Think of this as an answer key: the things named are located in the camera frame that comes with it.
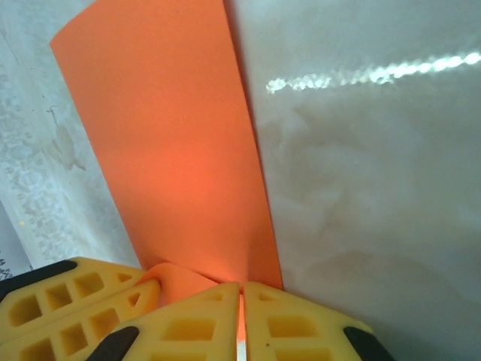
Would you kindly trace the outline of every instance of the orange sheet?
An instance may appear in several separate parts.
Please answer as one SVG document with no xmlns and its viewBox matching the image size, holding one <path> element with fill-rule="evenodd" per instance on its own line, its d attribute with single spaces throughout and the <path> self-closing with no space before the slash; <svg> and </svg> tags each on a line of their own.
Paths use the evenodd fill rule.
<svg viewBox="0 0 481 361">
<path fill-rule="evenodd" d="M 51 46 L 144 268 L 281 287 L 222 0 L 98 0 Z"/>
</svg>

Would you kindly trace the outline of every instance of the black rubber pad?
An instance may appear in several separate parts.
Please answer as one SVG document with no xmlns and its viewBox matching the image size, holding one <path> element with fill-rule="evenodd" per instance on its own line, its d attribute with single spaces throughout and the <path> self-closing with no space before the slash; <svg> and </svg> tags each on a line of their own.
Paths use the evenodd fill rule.
<svg viewBox="0 0 481 361">
<path fill-rule="evenodd" d="M 47 278 L 71 271 L 76 267 L 77 263 L 75 261 L 67 259 L 66 261 L 46 265 L 45 267 L 0 281 L 0 302 L 4 300 L 8 293 L 13 292 L 14 290 L 19 290 L 30 284 L 35 284 L 42 280 L 46 280 Z"/>
<path fill-rule="evenodd" d="M 356 327 L 346 327 L 344 334 L 362 361 L 395 361 L 373 334 Z"/>
<path fill-rule="evenodd" d="M 110 334 L 86 361 L 122 361 L 139 333 L 137 327 L 128 326 Z"/>
</svg>

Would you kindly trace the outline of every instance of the square hole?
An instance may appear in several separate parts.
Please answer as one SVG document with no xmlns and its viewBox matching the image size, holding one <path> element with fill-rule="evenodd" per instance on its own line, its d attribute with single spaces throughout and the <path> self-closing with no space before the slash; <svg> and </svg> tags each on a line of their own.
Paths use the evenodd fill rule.
<svg viewBox="0 0 481 361">
<path fill-rule="evenodd" d="M 96 314 L 94 317 L 90 318 L 92 328 L 99 340 L 111 333 L 113 329 L 117 327 L 119 322 L 119 316 L 113 308 L 110 308 L 101 314 Z"/>
<path fill-rule="evenodd" d="M 62 345 L 67 356 L 73 355 L 87 346 L 82 325 L 79 323 L 60 332 L 60 337 L 62 338 Z"/>
<path fill-rule="evenodd" d="M 22 361 L 56 361 L 52 342 L 50 342 L 50 339 L 45 338 L 44 340 L 27 347 L 20 352 L 20 359 Z"/>
<path fill-rule="evenodd" d="M 276 350 L 277 361 L 332 361 L 329 350 Z"/>
<path fill-rule="evenodd" d="M 213 337 L 215 328 L 215 320 L 174 320 L 168 325 L 162 339 L 166 341 L 209 341 Z"/>
<path fill-rule="evenodd" d="M 81 298 L 90 296 L 104 288 L 104 282 L 97 272 L 75 278 L 74 282 Z"/>
<path fill-rule="evenodd" d="M 129 296 L 129 304 L 132 306 L 132 307 L 135 307 L 135 305 L 137 304 L 138 302 L 138 299 L 141 297 L 141 294 L 140 293 L 135 293 L 133 294 L 132 296 Z"/>
<path fill-rule="evenodd" d="M 149 361 L 206 361 L 206 355 L 162 353 L 150 357 Z"/>
<path fill-rule="evenodd" d="M 268 318 L 271 337 L 313 337 L 317 336 L 313 322 L 303 316 L 276 316 Z"/>
<path fill-rule="evenodd" d="M 37 297 L 28 296 L 17 301 L 8 313 L 10 324 L 12 326 L 21 326 L 42 315 Z"/>
<path fill-rule="evenodd" d="M 48 304 L 53 311 L 72 303 L 72 298 L 65 284 L 60 284 L 48 289 L 46 295 Z"/>
</svg>

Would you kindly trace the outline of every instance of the orange card stock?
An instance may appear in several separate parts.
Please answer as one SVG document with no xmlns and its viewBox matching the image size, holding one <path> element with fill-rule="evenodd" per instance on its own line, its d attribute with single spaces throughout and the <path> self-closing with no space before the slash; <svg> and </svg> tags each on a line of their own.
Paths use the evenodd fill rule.
<svg viewBox="0 0 481 361">
<path fill-rule="evenodd" d="M 98 0 L 51 46 L 144 268 L 281 287 L 222 0 Z"/>
</svg>

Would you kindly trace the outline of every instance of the gray marble surface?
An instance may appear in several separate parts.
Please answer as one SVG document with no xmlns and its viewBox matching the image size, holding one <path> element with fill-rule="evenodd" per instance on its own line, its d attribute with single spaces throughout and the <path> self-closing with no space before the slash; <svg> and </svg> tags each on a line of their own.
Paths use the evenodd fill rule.
<svg viewBox="0 0 481 361">
<path fill-rule="evenodd" d="M 0 196 L 37 268 L 138 265 L 49 46 L 90 0 L 0 0 Z"/>
<path fill-rule="evenodd" d="M 245 0 L 287 290 L 405 360 L 481 354 L 481 3 Z"/>
<path fill-rule="evenodd" d="M 29 258 L 0 202 L 0 281 L 30 270 Z"/>
<path fill-rule="evenodd" d="M 90 0 L 0 0 L 0 197 L 33 266 L 136 264 L 48 41 Z M 481 354 L 481 5 L 234 2 L 286 289 L 399 360 Z"/>
</svg>

